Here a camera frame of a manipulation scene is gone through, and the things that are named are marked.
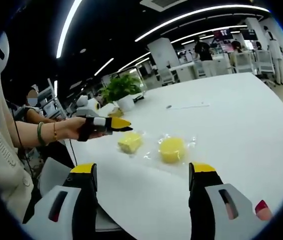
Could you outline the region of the person's left hand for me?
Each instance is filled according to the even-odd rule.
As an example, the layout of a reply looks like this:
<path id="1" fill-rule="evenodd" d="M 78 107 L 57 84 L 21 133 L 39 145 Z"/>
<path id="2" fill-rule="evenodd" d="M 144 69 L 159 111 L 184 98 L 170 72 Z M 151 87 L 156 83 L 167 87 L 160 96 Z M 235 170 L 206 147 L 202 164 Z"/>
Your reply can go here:
<path id="1" fill-rule="evenodd" d="M 73 117 L 65 121 L 65 135 L 67 139 L 86 142 L 89 139 L 100 138 L 105 132 L 97 131 L 84 117 Z"/>

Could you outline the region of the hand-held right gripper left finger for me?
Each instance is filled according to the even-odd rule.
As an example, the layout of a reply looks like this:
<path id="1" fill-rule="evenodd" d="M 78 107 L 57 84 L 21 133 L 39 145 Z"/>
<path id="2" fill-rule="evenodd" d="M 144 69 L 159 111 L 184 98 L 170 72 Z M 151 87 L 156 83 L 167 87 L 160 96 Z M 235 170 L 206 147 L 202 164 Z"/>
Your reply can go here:
<path id="1" fill-rule="evenodd" d="M 97 208 L 97 165 L 81 164 L 36 203 L 22 228 L 34 240 L 94 240 Z"/>

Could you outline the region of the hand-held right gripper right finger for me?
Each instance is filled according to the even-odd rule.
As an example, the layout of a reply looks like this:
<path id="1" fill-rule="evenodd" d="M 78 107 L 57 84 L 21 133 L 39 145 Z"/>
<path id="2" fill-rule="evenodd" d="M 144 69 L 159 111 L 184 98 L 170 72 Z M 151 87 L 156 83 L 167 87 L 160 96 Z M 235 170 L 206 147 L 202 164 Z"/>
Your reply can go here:
<path id="1" fill-rule="evenodd" d="M 252 240 L 266 225 L 251 201 L 205 163 L 189 163 L 192 240 Z"/>

